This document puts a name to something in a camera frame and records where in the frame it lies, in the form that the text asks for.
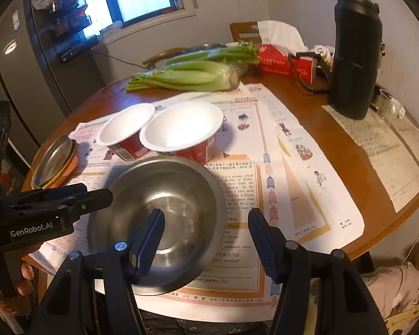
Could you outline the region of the left hand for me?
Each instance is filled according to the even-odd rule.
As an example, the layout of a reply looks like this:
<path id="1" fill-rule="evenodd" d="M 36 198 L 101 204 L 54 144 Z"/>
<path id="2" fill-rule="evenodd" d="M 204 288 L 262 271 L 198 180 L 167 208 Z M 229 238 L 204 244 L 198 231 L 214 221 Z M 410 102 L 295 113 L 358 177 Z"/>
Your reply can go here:
<path id="1" fill-rule="evenodd" d="M 0 313 L 3 315 L 24 316 L 31 313 L 30 295 L 33 292 L 32 280 L 35 273 L 32 266 L 24 260 L 21 263 L 21 272 L 18 276 L 21 281 L 16 285 L 18 295 L 11 299 L 0 295 Z"/>

